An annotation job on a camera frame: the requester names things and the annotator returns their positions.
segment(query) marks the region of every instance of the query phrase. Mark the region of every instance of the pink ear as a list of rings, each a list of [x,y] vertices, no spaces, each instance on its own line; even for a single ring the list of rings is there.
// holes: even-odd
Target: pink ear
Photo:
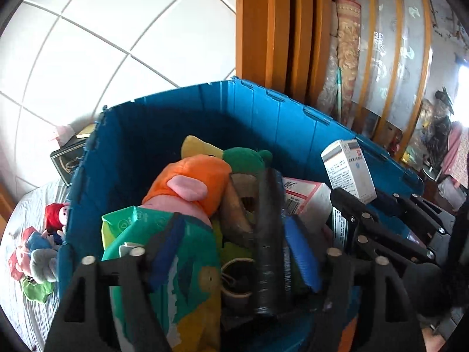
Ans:
[[[208,192],[203,182],[183,175],[174,176],[167,182],[167,186],[186,201],[203,200]]]

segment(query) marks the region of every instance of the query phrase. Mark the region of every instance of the metal pin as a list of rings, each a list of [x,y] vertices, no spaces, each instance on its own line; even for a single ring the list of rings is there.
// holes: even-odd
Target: metal pin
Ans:
[[[342,255],[342,252],[335,247],[330,247],[329,249],[327,249],[327,255],[329,255],[330,257],[340,257]]]
[[[367,243],[368,242],[368,238],[361,235],[361,236],[358,236],[357,239],[356,239],[359,243]]]
[[[145,254],[145,248],[143,247],[135,247],[130,251],[130,255],[132,257],[140,257],[141,255]]]
[[[87,255],[81,259],[83,265],[92,265],[94,262],[96,262],[96,258],[92,255]]]
[[[376,263],[378,263],[378,265],[381,265],[381,266],[386,266],[389,264],[389,259],[386,257],[382,257],[382,256],[376,257],[375,261]]]

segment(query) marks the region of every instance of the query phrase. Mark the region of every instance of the blue plastic bin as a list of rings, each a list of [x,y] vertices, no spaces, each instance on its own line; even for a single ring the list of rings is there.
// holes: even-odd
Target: blue plastic bin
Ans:
[[[105,109],[70,193],[67,241],[59,252],[60,294],[81,259],[101,258],[101,216],[140,205],[161,170],[180,159],[187,135],[221,149],[268,149],[284,176],[329,183],[321,152],[357,138],[377,188],[422,194],[416,174],[370,140],[285,95],[233,78],[142,97]],[[404,224],[395,231],[407,236]]]

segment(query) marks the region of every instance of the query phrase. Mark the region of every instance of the window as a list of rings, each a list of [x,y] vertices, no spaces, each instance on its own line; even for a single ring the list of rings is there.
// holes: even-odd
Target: window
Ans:
[[[464,127],[469,127],[469,67],[459,67],[458,93],[453,109],[451,121],[460,121]]]

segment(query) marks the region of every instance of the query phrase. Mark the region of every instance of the white tile wall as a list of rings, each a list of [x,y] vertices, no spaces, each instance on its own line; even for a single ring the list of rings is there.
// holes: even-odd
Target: white tile wall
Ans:
[[[25,0],[0,37],[0,180],[19,199],[58,178],[55,125],[230,77],[234,26],[235,0]]]

